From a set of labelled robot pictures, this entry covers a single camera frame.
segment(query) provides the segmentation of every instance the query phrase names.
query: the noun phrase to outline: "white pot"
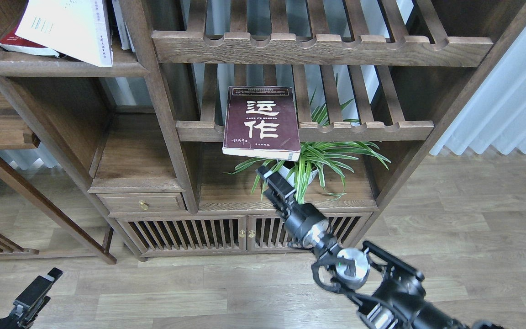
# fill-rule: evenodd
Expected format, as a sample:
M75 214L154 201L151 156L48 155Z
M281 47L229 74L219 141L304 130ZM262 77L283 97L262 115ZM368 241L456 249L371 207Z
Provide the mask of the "white pot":
M290 169L287 168L286 166L281 166L281 168L279 169L279 174L282 175L288 181L288 183L290 183L291 186L294 186L294 179L295 179L296 175L292 174L288 178L289 170ZM311 182L314 180L316 175L318 175L318 170L317 169L311 171L310 179L307 181L308 185L311 184Z

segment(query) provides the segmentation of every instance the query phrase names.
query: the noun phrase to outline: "book cover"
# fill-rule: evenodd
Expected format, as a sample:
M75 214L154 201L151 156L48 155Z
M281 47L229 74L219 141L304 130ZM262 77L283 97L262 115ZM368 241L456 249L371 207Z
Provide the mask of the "book cover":
M60 57L59 52L52 48L42 46L41 44L31 42L30 40L23 39L20 36L17 36L15 32L17 31L16 25L12 31L4 35L0 39L0 47L9 52L20 52L31 55L39 56L56 56Z
M298 115L292 88L228 87L223 153L298 161Z
M82 62L113 65L104 0L29 0L16 34Z

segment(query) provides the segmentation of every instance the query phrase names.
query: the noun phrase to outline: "red book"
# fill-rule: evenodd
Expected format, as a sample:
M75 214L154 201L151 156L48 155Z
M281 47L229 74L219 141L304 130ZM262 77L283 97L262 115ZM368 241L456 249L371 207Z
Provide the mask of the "red book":
M60 56L60 54L52 48L42 46L41 44L31 42L30 40L26 40L22 37L15 35L16 31L17 25L13 28L11 32L9 32L0 39L0 46L3 49L8 50L9 52L20 52L31 55L56 57Z
M223 153L298 161L298 115L292 88L228 87Z

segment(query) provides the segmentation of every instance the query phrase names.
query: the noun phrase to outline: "drawer handle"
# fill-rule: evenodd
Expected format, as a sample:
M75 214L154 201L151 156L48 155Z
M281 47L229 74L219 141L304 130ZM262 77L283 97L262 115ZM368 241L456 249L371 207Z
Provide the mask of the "drawer handle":
M139 207L142 209L142 210L148 210L150 208L150 206L148 204L146 204L146 202L144 200L140 200L139 201Z

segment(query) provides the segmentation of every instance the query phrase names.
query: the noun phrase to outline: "potted plant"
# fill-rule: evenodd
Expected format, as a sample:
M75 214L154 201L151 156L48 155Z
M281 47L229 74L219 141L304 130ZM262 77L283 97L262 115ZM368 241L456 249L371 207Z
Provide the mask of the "potted plant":
M340 109L344 110L348 104L352 101L348 100L340 105ZM321 106L317 106L311 115L313 121L319 125L325 126L330 124L328 121L328 109L326 103ZM357 122L357 119L345 119L348 122ZM297 162L286 162L285 160L265 159L265 158L249 158L234 167L234 172L227 173L234 175L240 173L257 164L258 166L267 166L273 172L281 171L282 175L289 180L293 180L292 185L296 189L296 201L300 204L304 203L305 191L307 186L314 178L315 170L320 180L320 186L326 191L326 181L324 179L324 169L328 168L334 171L340 176L342 181L342 192L334 193L327 192L330 196L335 196L334 200L344 195L346 187L346 178L343 169L354 172L352 167L343 163L342 159L347 160L359 160L359 155L373 156L377 158L387 169L387 163L390 160L382 156L375 150L378 150L378 146L373 142L301 142L300 157ZM286 163L289 163L286 168L282 169ZM255 181L251 189L251 193L255 192L257 185L259 184L259 176L255 175Z

